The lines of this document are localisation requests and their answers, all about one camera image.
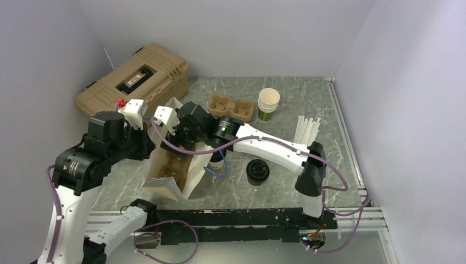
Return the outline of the white paper coffee cup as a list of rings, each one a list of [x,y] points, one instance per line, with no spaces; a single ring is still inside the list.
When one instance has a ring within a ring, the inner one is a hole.
[[[212,167],[213,169],[220,169],[224,166],[224,159],[225,159],[224,151],[217,151],[212,154],[210,161],[209,161],[209,166]]]

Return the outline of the single brown cup carrier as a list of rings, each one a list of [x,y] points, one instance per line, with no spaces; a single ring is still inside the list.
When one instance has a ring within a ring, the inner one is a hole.
[[[166,152],[165,156],[167,161],[160,168],[158,176],[160,178],[173,177],[178,185],[184,185],[192,156],[187,155],[181,157],[172,152]]]

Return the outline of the blue checkered paper bag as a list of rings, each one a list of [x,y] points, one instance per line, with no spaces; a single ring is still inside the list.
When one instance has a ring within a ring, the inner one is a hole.
[[[180,157],[172,149],[161,148],[162,140],[155,131],[149,137],[156,149],[143,162],[145,174],[141,188],[175,201],[186,201],[203,178],[212,154]]]

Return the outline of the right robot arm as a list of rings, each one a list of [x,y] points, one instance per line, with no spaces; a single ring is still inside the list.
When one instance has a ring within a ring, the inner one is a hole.
[[[223,116],[216,118],[193,102],[179,109],[157,107],[153,125],[167,129],[156,133],[161,147],[177,154],[206,155],[228,150],[255,155],[297,175],[295,189],[303,196],[303,222],[316,228],[324,221],[323,180],[328,164],[321,144],[292,143],[268,135],[251,125]]]

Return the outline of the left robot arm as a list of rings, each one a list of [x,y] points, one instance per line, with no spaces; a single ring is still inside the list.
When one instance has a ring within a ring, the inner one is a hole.
[[[141,114],[102,111],[91,117],[80,143],[63,151],[46,169],[54,207],[37,262],[105,263],[132,232],[154,229],[156,205],[136,199],[110,224],[86,235],[92,205],[112,166],[125,159],[145,160],[154,148]]]

